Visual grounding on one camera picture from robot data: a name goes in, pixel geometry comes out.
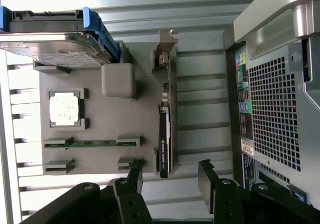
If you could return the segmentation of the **blue case latch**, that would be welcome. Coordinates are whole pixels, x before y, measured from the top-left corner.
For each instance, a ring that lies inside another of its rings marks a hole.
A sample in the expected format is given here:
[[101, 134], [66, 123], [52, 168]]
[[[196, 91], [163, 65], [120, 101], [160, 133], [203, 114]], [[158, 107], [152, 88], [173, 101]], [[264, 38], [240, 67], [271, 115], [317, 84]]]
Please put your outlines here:
[[292, 184], [289, 184], [287, 187], [289, 189], [290, 195], [294, 196], [304, 203], [307, 203], [307, 194], [303, 190], [297, 188]]

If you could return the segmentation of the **green RAM stick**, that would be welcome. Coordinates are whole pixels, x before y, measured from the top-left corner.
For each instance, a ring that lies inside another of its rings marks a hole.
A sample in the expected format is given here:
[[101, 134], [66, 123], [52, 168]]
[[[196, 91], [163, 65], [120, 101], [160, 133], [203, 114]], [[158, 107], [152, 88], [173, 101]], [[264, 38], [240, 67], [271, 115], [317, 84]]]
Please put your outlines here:
[[117, 146], [134, 146], [137, 147], [136, 142], [116, 142], [116, 140], [89, 140], [89, 141], [69, 141], [64, 144], [45, 144], [46, 148], [76, 148], [76, 147], [117, 147]]

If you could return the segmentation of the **grey plastic parts rack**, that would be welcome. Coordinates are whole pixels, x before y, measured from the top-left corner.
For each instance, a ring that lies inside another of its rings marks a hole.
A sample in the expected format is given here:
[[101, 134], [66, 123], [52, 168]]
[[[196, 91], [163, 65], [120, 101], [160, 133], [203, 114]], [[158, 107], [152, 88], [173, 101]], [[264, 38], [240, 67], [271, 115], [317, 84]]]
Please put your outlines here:
[[[135, 159], [156, 173], [161, 89], [151, 73], [157, 43], [121, 43], [121, 62], [39, 75], [42, 169], [46, 175], [116, 174]], [[80, 91], [80, 127], [51, 127], [49, 91]], [[116, 140], [134, 146], [46, 148], [69, 141]]]

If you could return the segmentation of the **open grey PC case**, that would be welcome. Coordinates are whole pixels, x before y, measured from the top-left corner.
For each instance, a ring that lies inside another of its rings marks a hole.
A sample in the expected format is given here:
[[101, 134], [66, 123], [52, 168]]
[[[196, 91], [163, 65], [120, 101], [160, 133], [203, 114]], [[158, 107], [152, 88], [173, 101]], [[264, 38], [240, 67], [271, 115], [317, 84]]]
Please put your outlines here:
[[235, 179], [292, 184], [320, 210], [320, 0], [223, 40]]

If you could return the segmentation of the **silver CPU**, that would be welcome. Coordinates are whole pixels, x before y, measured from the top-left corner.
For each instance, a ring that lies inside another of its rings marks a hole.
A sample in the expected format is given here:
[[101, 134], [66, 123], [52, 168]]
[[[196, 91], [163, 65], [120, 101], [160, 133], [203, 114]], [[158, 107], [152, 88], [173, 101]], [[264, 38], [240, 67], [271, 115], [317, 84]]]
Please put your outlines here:
[[80, 98], [80, 91], [49, 91], [50, 126], [80, 127]]

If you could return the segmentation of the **hard disk in blue carrier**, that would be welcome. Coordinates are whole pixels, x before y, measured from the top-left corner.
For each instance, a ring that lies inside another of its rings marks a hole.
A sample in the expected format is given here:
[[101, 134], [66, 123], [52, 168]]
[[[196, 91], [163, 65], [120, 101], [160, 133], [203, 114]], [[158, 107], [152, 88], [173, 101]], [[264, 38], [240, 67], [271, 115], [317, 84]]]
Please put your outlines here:
[[120, 62], [121, 49], [99, 14], [12, 11], [0, 6], [0, 49], [44, 66], [95, 68]]

